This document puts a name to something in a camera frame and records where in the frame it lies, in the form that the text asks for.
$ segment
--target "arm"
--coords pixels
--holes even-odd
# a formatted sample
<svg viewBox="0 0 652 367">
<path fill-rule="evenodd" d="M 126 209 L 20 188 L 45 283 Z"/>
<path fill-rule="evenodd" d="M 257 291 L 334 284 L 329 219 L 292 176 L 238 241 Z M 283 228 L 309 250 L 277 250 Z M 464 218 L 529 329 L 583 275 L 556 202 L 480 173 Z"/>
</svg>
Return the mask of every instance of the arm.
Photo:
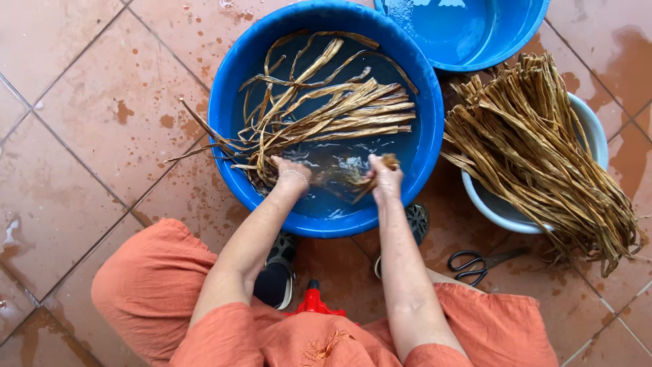
<svg viewBox="0 0 652 367">
<path fill-rule="evenodd" d="M 383 289 L 389 330 L 401 362 L 418 345 L 436 343 L 466 356 L 452 333 L 428 277 L 400 200 L 403 172 L 391 171 L 381 158 L 369 156 L 378 205 Z"/>
<path fill-rule="evenodd" d="M 281 173 L 267 198 L 244 220 L 226 243 L 206 275 L 190 319 L 190 327 L 211 310 L 232 302 L 251 303 L 254 282 L 290 210 L 306 191 L 306 182 L 296 170 L 310 179 L 305 166 L 272 157 Z"/>
</svg>

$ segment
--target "silver bracelet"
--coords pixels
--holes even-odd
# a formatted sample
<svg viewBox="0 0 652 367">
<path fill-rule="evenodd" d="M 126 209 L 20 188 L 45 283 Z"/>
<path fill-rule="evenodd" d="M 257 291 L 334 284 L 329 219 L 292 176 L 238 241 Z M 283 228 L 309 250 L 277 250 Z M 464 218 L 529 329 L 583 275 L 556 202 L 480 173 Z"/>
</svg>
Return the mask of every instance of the silver bracelet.
<svg viewBox="0 0 652 367">
<path fill-rule="evenodd" d="M 305 182 L 305 184 L 306 184 L 306 189 L 310 189 L 310 184 L 308 183 L 308 179 L 306 178 L 306 176 L 303 176 L 303 173 L 301 173 L 301 172 L 299 172 L 299 171 L 297 171 L 297 170 L 285 170 L 285 171 L 283 171 L 283 173 L 281 173 L 281 174 L 278 175 L 278 176 L 281 177 L 281 176 L 283 176 L 284 174 L 286 174 L 286 173 L 288 173 L 288 172 L 298 174 L 299 177 L 301 177 L 301 178 L 303 179 L 303 182 Z"/>
</svg>

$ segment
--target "woman's left hand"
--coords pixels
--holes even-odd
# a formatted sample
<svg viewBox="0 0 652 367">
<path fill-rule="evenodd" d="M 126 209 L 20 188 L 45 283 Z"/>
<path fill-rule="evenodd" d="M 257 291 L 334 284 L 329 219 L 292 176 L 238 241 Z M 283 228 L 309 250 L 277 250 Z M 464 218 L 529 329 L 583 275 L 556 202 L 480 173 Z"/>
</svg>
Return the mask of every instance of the woman's left hand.
<svg viewBox="0 0 652 367">
<path fill-rule="evenodd" d="M 310 177 L 312 172 L 304 165 L 294 163 L 289 159 L 272 156 L 272 161 L 278 169 L 278 181 L 276 186 L 288 187 L 292 191 L 305 195 L 308 193 Z"/>
</svg>

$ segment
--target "woman's right hand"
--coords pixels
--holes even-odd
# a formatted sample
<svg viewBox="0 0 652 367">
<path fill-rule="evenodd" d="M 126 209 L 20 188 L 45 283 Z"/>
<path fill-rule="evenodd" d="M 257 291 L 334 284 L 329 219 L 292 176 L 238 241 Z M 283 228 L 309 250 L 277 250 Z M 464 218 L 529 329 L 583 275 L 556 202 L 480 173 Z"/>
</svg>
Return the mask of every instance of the woman's right hand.
<svg viewBox="0 0 652 367">
<path fill-rule="evenodd" d="M 376 178 L 376 187 L 372 191 L 378 206 L 383 206 L 387 200 L 401 199 L 401 182 L 403 171 L 401 168 L 391 170 L 383 163 L 383 158 L 376 154 L 369 155 L 370 170 L 367 178 Z"/>
</svg>

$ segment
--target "black sandal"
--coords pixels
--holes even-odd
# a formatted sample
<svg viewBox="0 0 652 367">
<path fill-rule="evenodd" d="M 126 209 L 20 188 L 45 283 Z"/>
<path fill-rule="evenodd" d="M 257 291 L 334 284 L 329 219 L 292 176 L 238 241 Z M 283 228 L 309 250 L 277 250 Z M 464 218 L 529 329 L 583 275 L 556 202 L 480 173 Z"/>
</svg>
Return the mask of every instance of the black sandal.
<svg viewBox="0 0 652 367">
<path fill-rule="evenodd" d="M 426 233 L 430 228 L 430 213 L 425 205 L 413 202 L 408 205 L 405 209 L 407 223 L 409 224 L 410 230 L 412 230 L 412 236 L 414 236 L 414 241 L 416 241 L 417 246 L 421 246 L 421 242 L 426 237 Z M 380 258 L 381 254 L 378 253 L 378 256 L 374 259 L 374 273 L 381 279 L 381 268 L 380 268 Z"/>
<path fill-rule="evenodd" d="M 288 307 L 290 303 L 292 303 L 292 299 L 294 297 L 294 281 L 297 277 L 294 273 L 294 269 L 292 268 L 292 261 L 294 260 L 296 253 L 296 237 L 283 230 L 278 232 L 276 240 L 274 240 L 274 244 L 272 245 L 272 249 L 269 251 L 269 255 L 265 261 L 265 268 L 267 268 L 270 264 L 281 264 L 285 267 L 289 274 L 283 301 L 274 307 L 277 310 L 283 310 L 284 308 Z"/>
</svg>

